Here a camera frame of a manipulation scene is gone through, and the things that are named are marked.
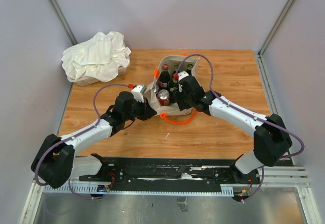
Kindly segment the white canvas tote bag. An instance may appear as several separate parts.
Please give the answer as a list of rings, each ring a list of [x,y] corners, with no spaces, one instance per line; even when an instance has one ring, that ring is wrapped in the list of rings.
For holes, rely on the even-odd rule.
[[[179,109],[179,106],[175,99],[171,99],[172,101],[168,106],[163,106],[160,104],[157,98],[158,92],[154,91],[155,85],[159,85],[159,76],[163,71],[163,65],[168,65],[168,72],[170,77],[172,78],[173,72],[175,71],[174,66],[178,66],[181,62],[186,58],[186,56],[181,55],[170,55],[166,56],[158,65],[158,68],[154,71],[154,79],[147,86],[147,89],[144,93],[144,97],[148,100],[150,107],[157,112],[157,116],[166,113],[168,116],[179,116],[179,115],[187,115],[191,113],[192,108],[188,109]]]

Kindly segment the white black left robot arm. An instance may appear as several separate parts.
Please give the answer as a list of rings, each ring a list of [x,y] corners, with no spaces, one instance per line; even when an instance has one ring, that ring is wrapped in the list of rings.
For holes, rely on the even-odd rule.
[[[121,92],[106,113],[92,124],[68,135],[48,135],[40,147],[31,170],[42,185],[59,188],[71,178],[90,175],[97,181],[105,180],[109,169],[101,156],[78,154],[94,143],[107,139],[124,129],[129,120],[148,120],[157,115],[147,99],[137,101],[131,92]]]

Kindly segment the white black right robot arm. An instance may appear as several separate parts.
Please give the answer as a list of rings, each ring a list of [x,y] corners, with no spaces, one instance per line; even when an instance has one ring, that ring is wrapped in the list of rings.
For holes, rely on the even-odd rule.
[[[253,138],[253,150],[239,156],[230,166],[230,177],[242,183],[259,167],[273,167],[291,148],[292,140],[282,118],[265,116],[240,107],[214,90],[204,91],[194,76],[179,80],[185,103],[199,112],[221,118]]]

